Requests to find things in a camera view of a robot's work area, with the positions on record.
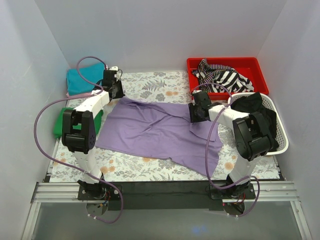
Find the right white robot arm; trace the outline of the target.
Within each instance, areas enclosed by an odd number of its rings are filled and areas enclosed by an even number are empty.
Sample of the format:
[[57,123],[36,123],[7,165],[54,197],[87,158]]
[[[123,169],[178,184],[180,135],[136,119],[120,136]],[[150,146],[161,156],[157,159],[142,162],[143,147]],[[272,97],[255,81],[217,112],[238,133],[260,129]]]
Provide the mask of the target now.
[[[250,183],[252,172],[258,161],[274,147],[274,140],[264,116],[259,112],[246,113],[231,108],[233,97],[229,96],[227,105],[212,103],[207,92],[194,90],[193,102],[188,105],[192,123],[211,121],[206,147],[205,172],[209,183],[218,190],[226,190],[227,195],[237,199],[245,192]],[[226,186],[218,186],[211,180],[209,173],[209,141],[213,127],[218,123],[233,131],[238,157],[233,170],[228,174]]]

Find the lilac purple t shirt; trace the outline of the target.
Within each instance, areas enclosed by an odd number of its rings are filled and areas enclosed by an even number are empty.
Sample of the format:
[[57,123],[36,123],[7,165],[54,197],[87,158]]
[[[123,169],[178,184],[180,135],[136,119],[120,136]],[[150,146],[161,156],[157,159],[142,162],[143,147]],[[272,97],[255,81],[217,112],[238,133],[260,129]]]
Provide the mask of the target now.
[[[211,121],[192,123],[187,104],[142,102],[121,98],[107,115],[97,148],[128,155],[171,159],[206,175],[205,150]],[[223,144],[215,124],[208,145],[208,170],[213,174]]]

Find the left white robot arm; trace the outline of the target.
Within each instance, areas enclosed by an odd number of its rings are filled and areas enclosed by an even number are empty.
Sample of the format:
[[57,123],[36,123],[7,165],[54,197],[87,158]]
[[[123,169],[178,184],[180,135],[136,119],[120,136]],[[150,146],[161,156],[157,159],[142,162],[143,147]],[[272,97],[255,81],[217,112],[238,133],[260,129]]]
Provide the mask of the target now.
[[89,194],[95,200],[106,196],[106,187],[99,183],[102,172],[97,165],[93,148],[97,133],[94,118],[113,99],[125,96],[121,82],[122,71],[113,66],[103,71],[100,89],[74,109],[67,109],[62,115],[61,141],[75,157],[79,168],[84,170],[82,181],[92,184]]

